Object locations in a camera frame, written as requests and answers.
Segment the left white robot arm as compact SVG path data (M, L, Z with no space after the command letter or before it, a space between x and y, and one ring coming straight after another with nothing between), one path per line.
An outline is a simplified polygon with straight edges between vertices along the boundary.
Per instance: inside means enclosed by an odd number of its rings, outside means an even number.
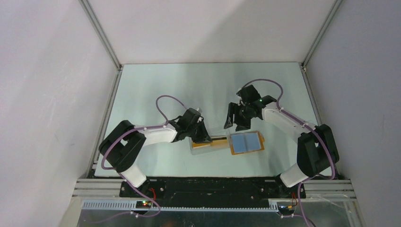
M100 166L104 170L116 171L128 182L134 194L144 197L149 192L149 183L136 164L142 148L158 143L175 143L185 138L191 138L196 144L212 141L203 116L193 108L162 125L135 126L124 120L99 145L99 153L103 156Z

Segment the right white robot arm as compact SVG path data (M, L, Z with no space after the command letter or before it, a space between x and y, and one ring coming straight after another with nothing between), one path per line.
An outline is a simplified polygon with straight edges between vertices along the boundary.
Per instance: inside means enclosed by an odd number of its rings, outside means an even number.
M286 133L297 144L296 163L278 175L275 192L286 198L294 186L312 179L330 168L335 176L339 153L331 128L326 124L307 122L280 106L272 96L261 96L253 85L245 85L237 92L239 102L228 104L225 129L236 126L236 131L251 128L251 120L258 118L271 123Z

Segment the orange card holder wallet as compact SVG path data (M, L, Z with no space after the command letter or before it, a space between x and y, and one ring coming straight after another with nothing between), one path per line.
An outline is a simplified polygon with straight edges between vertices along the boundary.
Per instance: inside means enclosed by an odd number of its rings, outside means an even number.
M230 134L227 138L232 155L265 150L265 139L259 131Z

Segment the gold credit card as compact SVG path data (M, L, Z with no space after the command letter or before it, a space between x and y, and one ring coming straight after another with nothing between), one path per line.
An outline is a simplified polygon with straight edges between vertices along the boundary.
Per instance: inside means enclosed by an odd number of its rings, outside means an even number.
M199 148L205 148L205 147L209 147L212 145L212 142L203 142L203 143L195 143L195 142L191 142L191 147L192 149L199 149Z
M214 148L225 148L228 146L228 139L226 136L213 137L211 138L210 146Z

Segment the clear plastic card box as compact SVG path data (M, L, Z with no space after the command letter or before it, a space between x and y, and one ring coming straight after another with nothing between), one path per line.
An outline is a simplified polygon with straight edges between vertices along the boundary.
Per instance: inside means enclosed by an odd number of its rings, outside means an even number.
M194 143L192 139L189 138L191 154L202 155L229 147L227 134L212 135L211 139L212 142L208 143Z

